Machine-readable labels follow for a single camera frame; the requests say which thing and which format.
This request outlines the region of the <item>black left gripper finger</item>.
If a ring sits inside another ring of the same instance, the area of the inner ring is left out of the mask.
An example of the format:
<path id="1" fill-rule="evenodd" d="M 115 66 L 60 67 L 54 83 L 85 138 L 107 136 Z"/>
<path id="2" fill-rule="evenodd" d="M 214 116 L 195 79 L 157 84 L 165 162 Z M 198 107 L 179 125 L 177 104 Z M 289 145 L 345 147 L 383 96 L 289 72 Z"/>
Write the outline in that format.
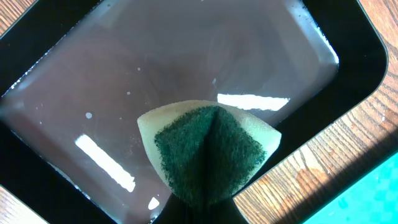
<path id="1" fill-rule="evenodd" d="M 248 221 L 232 198 L 198 212 L 172 194 L 152 224 L 248 224 Z"/>

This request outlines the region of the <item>green and yellow sponge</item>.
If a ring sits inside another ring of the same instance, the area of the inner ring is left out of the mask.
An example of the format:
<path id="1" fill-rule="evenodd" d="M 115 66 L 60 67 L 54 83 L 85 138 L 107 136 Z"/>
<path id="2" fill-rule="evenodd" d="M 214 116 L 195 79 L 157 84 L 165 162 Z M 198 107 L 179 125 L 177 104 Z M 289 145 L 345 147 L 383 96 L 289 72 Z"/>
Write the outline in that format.
<path id="1" fill-rule="evenodd" d="M 162 181 L 203 210 L 241 190 L 279 147 L 281 133 L 239 108 L 188 100 L 137 119 L 146 154 Z"/>

